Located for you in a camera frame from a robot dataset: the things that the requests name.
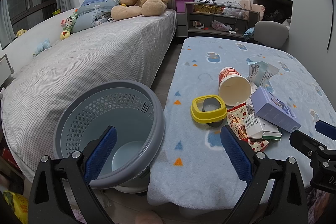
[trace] gray plastic basket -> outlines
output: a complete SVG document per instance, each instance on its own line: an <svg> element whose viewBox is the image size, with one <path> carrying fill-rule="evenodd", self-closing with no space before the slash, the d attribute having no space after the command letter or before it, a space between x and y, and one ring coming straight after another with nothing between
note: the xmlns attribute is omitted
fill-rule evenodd
<svg viewBox="0 0 336 224"><path fill-rule="evenodd" d="M147 170L163 139L161 103L150 88L130 80L116 80L88 90L58 120L53 142L55 157L65 158L75 150L82 151L109 125L117 130L117 143L98 178L90 183L94 189L115 187ZM135 154L129 153L130 142L138 146Z"/></svg>

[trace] chair backrest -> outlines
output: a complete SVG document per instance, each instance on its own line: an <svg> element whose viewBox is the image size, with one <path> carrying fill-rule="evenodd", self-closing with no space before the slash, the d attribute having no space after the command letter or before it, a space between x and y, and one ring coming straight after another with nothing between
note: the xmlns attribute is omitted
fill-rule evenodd
<svg viewBox="0 0 336 224"><path fill-rule="evenodd" d="M253 39L272 48L281 48L288 35L288 28L278 22L259 21L254 26Z"/></svg>

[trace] floor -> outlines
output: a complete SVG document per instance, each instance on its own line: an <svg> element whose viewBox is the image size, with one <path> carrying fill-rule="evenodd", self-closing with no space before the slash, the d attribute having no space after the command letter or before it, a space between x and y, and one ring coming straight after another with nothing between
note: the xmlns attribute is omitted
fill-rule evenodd
<svg viewBox="0 0 336 224"><path fill-rule="evenodd" d="M172 41L157 72L157 77L152 84L152 90L158 96L162 108L164 108L166 104L168 91L181 49L182 44L176 44L175 41ZM24 193L26 197L29 196L30 188L31 183L26 179ZM186 219L180 214L179 207L172 203L154 207L148 204L146 196L125 194L115 189L106 190L105 195L109 199L109 206L105 208L105 210L111 219L119 224L133 224L137 213L143 210L153 210L157 212L166 224L222 223L228 213L227 210L222 210L206 213L196 218Z"/></svg>

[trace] blue plush toy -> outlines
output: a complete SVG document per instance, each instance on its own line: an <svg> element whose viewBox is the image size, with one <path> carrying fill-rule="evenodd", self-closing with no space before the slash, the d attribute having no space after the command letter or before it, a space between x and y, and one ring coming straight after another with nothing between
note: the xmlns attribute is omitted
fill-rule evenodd
<svg viewBox="0 0 336 224"><path fill-rule="evenodd" d="M49 39L46 39L44 42L37 45L36 52L33 55L37 56L40 52L42 52L45 49L48 49L50 47L51 47L51 45L50 45Z"/></svg>

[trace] orange triangle pattern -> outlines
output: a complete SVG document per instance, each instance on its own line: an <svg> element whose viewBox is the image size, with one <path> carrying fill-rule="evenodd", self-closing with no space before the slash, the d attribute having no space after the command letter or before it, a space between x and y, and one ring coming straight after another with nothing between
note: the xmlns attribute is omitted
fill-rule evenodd
<svg viewBox="0 0 336 224"><path fill-rule="evenodd" d="M175 166L183 166L181 158L177 158L177 160L174 162Z"/></svg>

